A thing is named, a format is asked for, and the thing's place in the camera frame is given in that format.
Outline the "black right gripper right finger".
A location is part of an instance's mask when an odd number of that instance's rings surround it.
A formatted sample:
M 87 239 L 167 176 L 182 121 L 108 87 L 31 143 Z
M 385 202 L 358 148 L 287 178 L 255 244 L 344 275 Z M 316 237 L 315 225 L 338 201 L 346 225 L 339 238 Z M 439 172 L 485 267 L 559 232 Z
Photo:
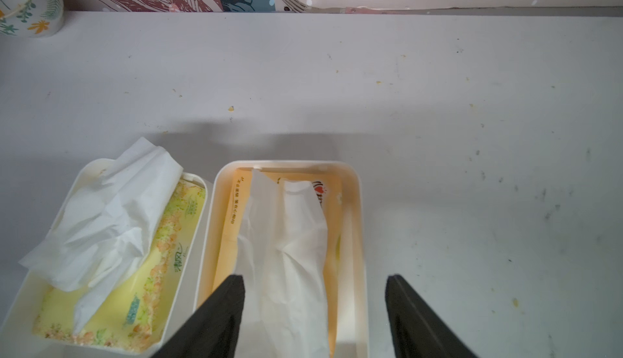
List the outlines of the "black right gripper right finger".
M 387 278 L 385 304 L 395 356 L 476 358 L 401 275 Z

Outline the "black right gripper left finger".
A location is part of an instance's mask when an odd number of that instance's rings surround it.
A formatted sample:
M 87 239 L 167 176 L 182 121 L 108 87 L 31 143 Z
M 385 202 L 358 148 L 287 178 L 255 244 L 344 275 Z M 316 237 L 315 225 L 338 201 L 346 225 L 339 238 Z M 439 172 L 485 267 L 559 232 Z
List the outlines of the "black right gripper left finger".
M 243 315 L 245 287 L 241 275 L 228 276 L 155 357 L 233 357 Z

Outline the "white tissue box base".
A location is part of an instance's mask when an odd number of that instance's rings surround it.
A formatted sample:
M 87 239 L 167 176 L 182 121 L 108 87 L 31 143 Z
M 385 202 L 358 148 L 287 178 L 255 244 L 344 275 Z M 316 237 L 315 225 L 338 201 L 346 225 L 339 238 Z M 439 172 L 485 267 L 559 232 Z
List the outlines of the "white tissue box base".
M 274 181 L 310 181 L 325 213 L 339 209 L 338 228 L 329 230 L 325 281 L 329 298 L 329 346 L 333 357 L 369 355 L 368 290 L 363 252 L 360 178 L 352 166 L 339 161 L 247 160 L 225 165 L 211 187 L 207 231 L 195 294 L 196 308 L 208 299 L 235 266 L 237 246 L 224 244 L 225 225 L 242 215 L 247 193 L 243 177 L 253 169 Z
M 100 307 L 78 337 L 71 336 L 80 291 L 56 291 L 27 273 L 1 328 L 3 357 L 151 357 L 195 310 L 201 251 L 213 183 L 191 173 L 183 181 L 201 188 L 183 220 L 192 227 L 175 235 L 165 253 L 148 260 Z

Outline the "orange yellow tissue pack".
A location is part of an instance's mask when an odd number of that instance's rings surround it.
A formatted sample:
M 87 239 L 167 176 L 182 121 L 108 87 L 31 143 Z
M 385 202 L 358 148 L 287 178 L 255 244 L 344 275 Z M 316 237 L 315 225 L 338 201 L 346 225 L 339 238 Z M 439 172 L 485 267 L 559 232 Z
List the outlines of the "orange yellow tissue pack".
M 342 184 L 332 175 L 234 171 L 214 275 L 243 277 L 237 357 L 331 357 Z

